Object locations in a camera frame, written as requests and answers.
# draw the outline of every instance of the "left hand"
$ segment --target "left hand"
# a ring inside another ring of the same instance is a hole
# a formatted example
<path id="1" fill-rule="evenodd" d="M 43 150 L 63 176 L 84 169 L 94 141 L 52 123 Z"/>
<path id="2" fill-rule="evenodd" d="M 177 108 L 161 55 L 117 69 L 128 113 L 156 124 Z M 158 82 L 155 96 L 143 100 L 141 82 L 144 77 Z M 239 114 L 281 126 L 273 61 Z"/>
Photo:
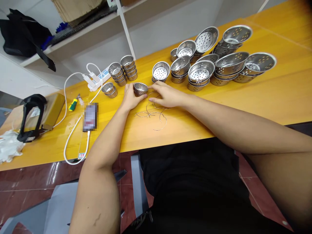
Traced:
<path id="1" fill-rule="evenodd" d="M 140 101 L 145 99 L 147 97 L 147 94 L 143 94 L 139 97 L 136 97 L 134 95 L 133 91 L 133 83 L 126 84 L 124 88 L 124 99 L 123 102 L 120 105 L 120 108 L 123 108 L 126 111 L 130 111 L 133 108 L 135 108 Z"/>

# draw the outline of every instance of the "white plastic bag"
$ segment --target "white plastic bag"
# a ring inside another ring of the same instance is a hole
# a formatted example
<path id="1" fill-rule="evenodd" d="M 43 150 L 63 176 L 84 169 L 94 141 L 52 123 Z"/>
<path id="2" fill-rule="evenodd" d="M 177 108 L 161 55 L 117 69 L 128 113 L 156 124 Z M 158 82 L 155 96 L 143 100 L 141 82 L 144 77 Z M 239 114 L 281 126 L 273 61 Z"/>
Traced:
<path id="1" fill-rule="evenodd" d="M 0 136 L 0 164 L 11 162 L 15 156 L 21 156 L 25 143 L 17 140 L 18 134 L 13 130 L 6 131 Z"/>

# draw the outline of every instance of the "yellow wooden table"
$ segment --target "yellow wooden table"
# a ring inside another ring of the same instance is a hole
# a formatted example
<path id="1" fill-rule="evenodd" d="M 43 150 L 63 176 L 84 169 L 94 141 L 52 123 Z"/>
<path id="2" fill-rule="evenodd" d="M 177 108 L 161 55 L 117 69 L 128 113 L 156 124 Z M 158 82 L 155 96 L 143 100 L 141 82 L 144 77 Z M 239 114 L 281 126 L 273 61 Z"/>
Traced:
<path id="1" fill-rule="evenodd" d="M 250 54 L 255 52 L 273 54 L 277 58 L 277 65 L 272 70 L 250 83 L 230 82 L 226 86 L 208 84 L 200 92 L 189 91 L 187 81 L 174 84 L 168 78 L 166 83 L 183 92 L 248 111 L 283 125 L 312 121 L 312 32 L 310 30 L 312 21 L 308 6 L 304 1 L 292 0 L 248 18 L 237 19 L 219 27 L 218 41 L 227 28 L 238 24 L 248 25 L 253 29 L 251 38 L 238 51 L 247 51 Z M 138 59 L 136 61 L 138 78 L 134 82 L 152 84 L 153 66 L 159 61 L 171 64 L 170 51 L 178 45 L 179 43 Z M 66 89 L 72 92 L 72 96 L 68 95 L 68 100 L 72 100 L 77 92 L 81 93 L 80 90 L 85 86 L 85 82 L 82 82 Z M 118 90 L 116 98 L 109 99 L 100 93 L 94 100 L 99 103 L 99 125 L 97 131 L 91 133 L 89 147 L 122 101 L 124 87 L 116 85 L 116 88 Z M 95 94 L 96 92 L 89 93 L 89 100 Z M 168 120 L 167 125 L 160 131 L 154 131 L 153 129 L 164 126 L 164 122 L 159 121 L 159 114 L 151 118 L 134 116 L 136 112 L 146 111 L 148 103 L 146 99 L 130 112 L 122 138 L 121 152 L 213 137 L 205 126 L 180 108 L 165 110 L 163 114 Z M 148 111 L 162 110 L 155 109 L 149 104 Z M 13 118 L 11 115 L 0 129 L 0 133 L 10 129 Z M 15 157 L 11 163 L 3 163 L 0 165 L 0 170 L 63 160 L 65 141 L 79 115 L 78 111 L 71 113 L 53 131 L 44 134 L 41 139 L 33 143 L 26 144 L 23 155 Z M 85 151 L 87 134 L 81 132 L 81 124 L 82 121 L 69 141 L 68 159 L 77 158 L 79 152 Z"/>

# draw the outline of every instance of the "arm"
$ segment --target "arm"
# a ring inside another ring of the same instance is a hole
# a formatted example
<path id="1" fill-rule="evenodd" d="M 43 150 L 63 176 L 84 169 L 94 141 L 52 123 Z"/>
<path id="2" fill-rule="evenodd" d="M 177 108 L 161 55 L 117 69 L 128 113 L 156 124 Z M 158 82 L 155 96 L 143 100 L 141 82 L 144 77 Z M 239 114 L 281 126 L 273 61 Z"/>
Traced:
<path id="1" fill-rule="evenodd" d="M 310 221 L 312 137 L 260 116 L 185 94 L 162 82 L 150 88 L 162 96 L 150 101 L 185 108 L 226 145 L 248 154 L 280 207 L 301 226 Z"/>
<path id="2" fill-rule="evenodd" d="M 70 234 L 120 232 L 119 194 L 111 167 L 119 154 L 128 113 L 146 97 L 135 97 L 133 83 L 126 84 L 121 106 L 96 139 L 82 167 Z"/>

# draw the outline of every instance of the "person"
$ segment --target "person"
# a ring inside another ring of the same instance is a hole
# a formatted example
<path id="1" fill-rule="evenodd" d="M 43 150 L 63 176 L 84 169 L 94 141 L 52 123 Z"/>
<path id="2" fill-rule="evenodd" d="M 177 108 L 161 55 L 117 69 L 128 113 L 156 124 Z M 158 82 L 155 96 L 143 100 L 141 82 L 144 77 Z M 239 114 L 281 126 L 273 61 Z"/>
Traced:
<path id="1" fill-rule="evenodd" d="M 312 137 L 159 81 L 149 89 L 162 97 L 150 102 L 185 109 L 216 137 L 139 151 L 154 204 L 124 233 L 291 233 L 252 207 L 234 150 L 254 163 L 287 217 L 301 230 L 310 228 Z M 146 97 L 135 97 L 133 84 L 125 86 L 119 109 L 81 170 L 70 234 L 120 232 L 119 192 L 112 165 L 128 113 Z"/>

